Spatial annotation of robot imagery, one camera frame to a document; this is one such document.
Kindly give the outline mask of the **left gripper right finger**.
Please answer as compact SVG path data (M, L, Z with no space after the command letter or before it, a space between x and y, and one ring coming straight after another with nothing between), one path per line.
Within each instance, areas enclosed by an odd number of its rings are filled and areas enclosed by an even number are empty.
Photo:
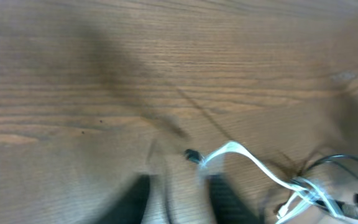
M208 195L217 224L258 224L260 220L242 202L221 174L209 175Z

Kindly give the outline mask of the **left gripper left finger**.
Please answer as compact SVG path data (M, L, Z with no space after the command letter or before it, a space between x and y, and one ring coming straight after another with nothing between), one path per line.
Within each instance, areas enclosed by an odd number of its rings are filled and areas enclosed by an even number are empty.
M129 186L119 200L110 206L95 224L141 224L150 196L149 175L142 174Z

